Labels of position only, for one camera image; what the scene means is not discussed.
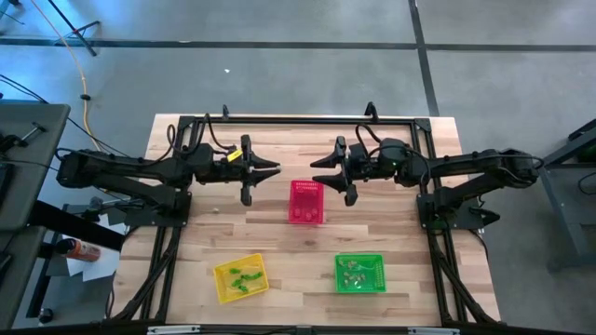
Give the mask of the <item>black tripod stand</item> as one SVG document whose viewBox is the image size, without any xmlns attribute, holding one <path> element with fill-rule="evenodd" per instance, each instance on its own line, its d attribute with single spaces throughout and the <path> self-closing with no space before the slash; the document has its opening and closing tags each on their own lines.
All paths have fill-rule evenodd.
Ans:
<svg viewBox="0 0 596 335">
<path fill-rule="evenodd" d="M 81 13 L 74 0 L 0 0 L 0 45 L 81 47 L 91 57 L 91 39 L 102 22 Z"/>
</svg>

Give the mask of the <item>black desk leg bar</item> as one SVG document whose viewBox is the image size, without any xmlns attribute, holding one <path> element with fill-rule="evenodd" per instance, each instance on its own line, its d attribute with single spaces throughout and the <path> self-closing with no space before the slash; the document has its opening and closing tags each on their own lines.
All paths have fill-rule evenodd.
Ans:
<svg viewBox="0 0 596 335">
<path fill-rule="evenodd" d="M 34 203 L 27 223 L 31 226 L 42 226 L 56 233 L 78 238 L 114 251 L 120 251 L 125 241 L 123 234 L 92 221 L 86 221 L 39 200 Z"/>
</svg>

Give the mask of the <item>white paper sheets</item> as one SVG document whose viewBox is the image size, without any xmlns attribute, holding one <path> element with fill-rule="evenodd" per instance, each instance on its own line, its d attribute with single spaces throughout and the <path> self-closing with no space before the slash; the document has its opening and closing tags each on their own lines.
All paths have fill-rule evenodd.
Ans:
<svg viewBox="0 0 596 335">
<path fill-rule="evenodd" d="M 100 215 L 99 225 L 121 235 L 125 235 L 129 230 L 123 222 L 111 225 L 107 214 Z M 100 250 L 101 255 L 94 262 L 66 258 L 69 275 L 81 274 L 84 282 L 113 275 L 119 264 L 120 252 L 104 247 L 100 247 Z"/>
</svg>

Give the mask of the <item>green plastic basket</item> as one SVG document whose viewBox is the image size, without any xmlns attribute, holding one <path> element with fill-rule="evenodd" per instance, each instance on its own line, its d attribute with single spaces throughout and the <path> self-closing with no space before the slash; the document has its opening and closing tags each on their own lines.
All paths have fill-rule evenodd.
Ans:
<svg viewBox="0 0 596 335">
<path fill-rule="evenodd" d="M 345 267 L 338 265 L 342 261 Z M 351 270 L 349 263 L 356 262 L 358 270 Z M 364 294 L 386 292 L 385 263 L 381 254 L 375 253 L 342 253 L 334 258 L 335 286 L 336 291 L 341 294 Z M 343 273 L 349 272 L 350 277 L 344 277 Z M 355 284 L 355 277 L 364 275 L 366 281 L 362 284 Z M 348 286 L 344 285 L 344 279 L 350 279 Z"/>
</svg>

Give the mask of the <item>silver aluminium extrusion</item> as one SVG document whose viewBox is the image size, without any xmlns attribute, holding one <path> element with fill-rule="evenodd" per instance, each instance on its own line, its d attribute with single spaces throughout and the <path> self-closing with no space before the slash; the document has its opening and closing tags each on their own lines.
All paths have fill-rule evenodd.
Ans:
<svg viewBox="0 0 596 335">
<path fill-rule="evenodd" d="M 201 327 L 196 325 L 166 325 L 149 327 L 146 335 L 191 335 L 200 332 Z"/>
<path fill-rule="evenodd" d="M 408 335 L 461 335 L 457 328 L 430 328 L 415 327 L 408 328 Z"/>
</svg>

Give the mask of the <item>grey table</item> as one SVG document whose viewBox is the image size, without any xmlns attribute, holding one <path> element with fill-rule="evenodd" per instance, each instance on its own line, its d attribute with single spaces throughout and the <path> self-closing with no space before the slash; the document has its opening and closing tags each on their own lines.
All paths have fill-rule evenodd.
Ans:
<svg viewBox="0 0 596 335">
<path fill-rule="evenodd" d="M 0 329 L 12 327 L 46 229 L 28 224 L 70 107 L 0 102 Z"/>
</svg>

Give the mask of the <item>red plastic basket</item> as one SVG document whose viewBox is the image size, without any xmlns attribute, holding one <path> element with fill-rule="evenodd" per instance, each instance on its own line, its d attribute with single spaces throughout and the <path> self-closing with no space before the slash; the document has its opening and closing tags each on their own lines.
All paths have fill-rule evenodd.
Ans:
<svg viewBox="0 0 596 335">
<path fill-rule="evenodd" d="M 292 224 L 322 224 L 324 189 L 316 181 L 292 181 L 288 220 Z"/>
</svg>

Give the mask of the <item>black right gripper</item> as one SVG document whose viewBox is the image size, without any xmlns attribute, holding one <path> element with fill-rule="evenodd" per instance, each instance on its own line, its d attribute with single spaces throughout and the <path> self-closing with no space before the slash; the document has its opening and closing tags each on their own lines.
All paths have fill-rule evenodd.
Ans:
<svg viewBox="0 0 596 335">
<path fill-rule="evenodd" d="M 345 204 L 352 207 L 359 197 L 354 181 L 367 181 L 373 176 L 372 159 L 361 142 L 347 144 L 344 136 L 338 136 L 335 145 L 338 152 L 334 151 L 312 162 L 310 167 L 335 168 L 339 164 L 341 172 L 336 175 L 313 176 L 312 180 L 344 193 Z"/>
</svg>

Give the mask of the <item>orange spray can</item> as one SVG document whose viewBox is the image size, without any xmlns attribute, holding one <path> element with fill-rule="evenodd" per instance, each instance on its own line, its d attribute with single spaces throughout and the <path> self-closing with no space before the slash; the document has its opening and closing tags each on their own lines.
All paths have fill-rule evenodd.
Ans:
<svg viewBox="0 0 596 335">
<path fill-rule="evenodd" d="M 55 245 L 55 251 L 67 259 L 86 262 L 95 262 L 102 254 L 99 247 L 75 238 L 62 239 Z"/>
</svg>

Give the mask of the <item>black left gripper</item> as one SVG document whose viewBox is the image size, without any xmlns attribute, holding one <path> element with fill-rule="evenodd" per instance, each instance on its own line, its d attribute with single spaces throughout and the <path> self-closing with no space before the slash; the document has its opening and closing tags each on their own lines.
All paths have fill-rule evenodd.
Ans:
<svg viewBox="0 0 596 335">
<path fill-rule="evenodd" d="M 241 149 L 243 151 L 242 177 L 238 181 L 241 183 L 240 201 L 244 206 L 250 206 L 252 203 L 250 188 L 252 186 L 257 186 L 260 182 L 265 181 L 279 174 L 280 169 L 277 167 L 280 166 L 280 163 L 263 159 L 257 155 L 252 155 L 251 138 L 249 135 L 242 135 L 240 137 L 240 147 L 237 149 Z M 230 151 L 223 158 L 226 158 L 230 153 L 234 152 L 235 150 Z"/>
</svg>

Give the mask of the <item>yellow plastic basket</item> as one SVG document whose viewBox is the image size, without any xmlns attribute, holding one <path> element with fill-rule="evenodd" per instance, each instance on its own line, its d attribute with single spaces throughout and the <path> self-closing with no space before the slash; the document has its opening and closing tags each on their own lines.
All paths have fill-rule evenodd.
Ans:
<svg viewBox="0 0 596 335">
<path fill-rule="evenodd" d="M 230 274 L 229 269 L 231 268 L 240 269 L 241 274 Z M 232 283 L 236 279 L 241 278 L 242 275 L 252 275 L 258 272 L 262 272 L 263 276 L 256 280 L 242 281 L 242 286 L 247 287 L 249 292 L 242 292 L 238 288 L 239 286 L 232 287 Z M 263 256 L 260 253 L 251 254 L 249 256 L 235 261 L 229 261 L 217 265 L 213 269 L 213 276 L 215 280 L 218 300 L 221 304 L 234 302 L 269 290 L 267 274 L 264 268 L 264 260 Z"/>
</svg>

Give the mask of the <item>grey metal stand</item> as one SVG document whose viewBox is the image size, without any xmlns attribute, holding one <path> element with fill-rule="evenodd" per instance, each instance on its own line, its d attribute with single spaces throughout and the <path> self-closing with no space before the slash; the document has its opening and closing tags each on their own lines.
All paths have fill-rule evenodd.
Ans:
<svg viewBox="0 0 596 335">
<path fill-rule="evenodd" d="M 596 266 L 596 118 L 544 158 L 540 177 L 569 248 L 548 269 Z"/>
</svg>

